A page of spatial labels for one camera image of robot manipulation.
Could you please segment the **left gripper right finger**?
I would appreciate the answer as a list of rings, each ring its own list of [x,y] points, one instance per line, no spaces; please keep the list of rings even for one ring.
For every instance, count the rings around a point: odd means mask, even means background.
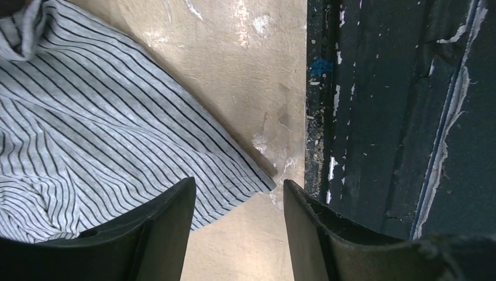
[[[342,217],[285,180],[295,280],[494,280],[495,236],[402,240]]]

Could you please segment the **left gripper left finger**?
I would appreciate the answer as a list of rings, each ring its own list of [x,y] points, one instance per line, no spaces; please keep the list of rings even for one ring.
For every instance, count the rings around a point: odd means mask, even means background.
[[[180,280],[195,199],[189,177],[74,239],[1,239],[1,279]]]

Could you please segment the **grey striped underwear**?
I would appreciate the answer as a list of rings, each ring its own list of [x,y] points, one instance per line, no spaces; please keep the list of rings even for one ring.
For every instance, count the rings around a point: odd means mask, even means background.
[[[67,1],[1,17],[1,237],[75,238],[187,177],[193,230],[275,188],[120,30]]]

